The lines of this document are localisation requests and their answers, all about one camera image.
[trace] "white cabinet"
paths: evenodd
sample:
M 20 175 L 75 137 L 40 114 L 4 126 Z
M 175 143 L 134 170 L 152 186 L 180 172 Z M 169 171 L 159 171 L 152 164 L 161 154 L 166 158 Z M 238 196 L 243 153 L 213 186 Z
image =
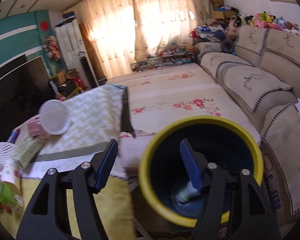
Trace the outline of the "white cabinet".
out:
M 87 75 L 89 75 L 87 71 L 89 70 L 83 69 L 80 59 L 78 57 L 78 54 L 80 52 L 85 52 L 90 72 L 96 84 L 98 85 L 96 75 L 94 73 L 93 67 L 87 54 L 87 50 L 82 40 L 77 19 L 74 18 L 69 23 L 65 23 L 60 27 L 55 27 L 54 31 L 57 36 L 58 44 L 60 46 L 60 50 L 63 59 L 66 63 L 67 69 L 75 68 L 77 71 L 79 71 L 80 77 L 84 84 L 91 88 L 92 85 L 89 83 L 87 78 Z

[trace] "metal screw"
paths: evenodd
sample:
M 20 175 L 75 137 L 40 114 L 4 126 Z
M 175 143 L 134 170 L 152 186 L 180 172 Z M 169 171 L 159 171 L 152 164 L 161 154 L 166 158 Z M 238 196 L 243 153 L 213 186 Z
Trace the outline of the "metal screw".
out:
M 215 163 L 208 163 L 208 168 L 214 170 L 217 168 L 217 165 Z
M 81 168 L 83 168 L 83 169 L 87 169 L 89 167 L 90 167 L 90 163 L 88 163 L 88 162 L 85 162 L 85 163 L 81 164 Z
M 243 175 L 246 175 L 246 176 L 250 175 L 250 171 L 247 169 L 243 169 L 241 172 Z
M 56 173 L 56 169 L 54 169 L 54 168 L 48 169 L 48 174 L 49 175 L 53 175 L 55 173 Z

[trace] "teal wall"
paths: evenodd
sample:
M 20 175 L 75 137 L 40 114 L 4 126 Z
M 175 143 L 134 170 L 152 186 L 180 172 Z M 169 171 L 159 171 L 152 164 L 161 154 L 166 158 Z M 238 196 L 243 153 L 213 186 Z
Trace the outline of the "teal wall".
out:
M 50 28 L 47 31 L 42 31 L 40 29 L 40 23 L 42 21 L 49 23 Z M 32 27 L 33 29 L 22 32 L 19 30 L 19 33 L 12 35 L 11 33 L 7 34 L 13 30 L 32 25 L 35 25 Z M 47 10 L 17 14 L 1 19 L 0 35 L 2 35 L 0 38 L 0 65 L 17 55 L 32 49 L 32 51 L 29 52 L 29 55 L 26 56 L 28 60 L 43 56 L 49 70 L 52 65 L 56 67 L 57 71 L 65 68 L 62 60 L 55 61 L 49 59 L 41 48 L 46 37 L 54 35 Z

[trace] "floral bed sheet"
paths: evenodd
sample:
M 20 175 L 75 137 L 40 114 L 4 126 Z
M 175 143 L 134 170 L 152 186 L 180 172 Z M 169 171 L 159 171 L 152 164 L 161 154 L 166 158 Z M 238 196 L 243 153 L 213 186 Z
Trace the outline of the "floral bed sheet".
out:
M 108 84 L 129 88 L 130 115 L 136 138 L 121 134 L 124 166 L 136 174 L 143 150 L 170 123 L 196 115 L 221 116 L 243 126 L 260 143 L 249 118 L 208 73 L 195 63 L 112 78 Z

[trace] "beige sofa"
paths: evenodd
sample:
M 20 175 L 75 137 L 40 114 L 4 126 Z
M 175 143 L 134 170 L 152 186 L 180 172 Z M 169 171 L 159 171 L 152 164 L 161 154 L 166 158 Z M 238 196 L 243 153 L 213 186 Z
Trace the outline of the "beige sofa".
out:
M 235 52 L 206 53 L 200 66 L 261 134 L 265 182 L 285 235 L 300 217 L 300 37 L 241 26 Z

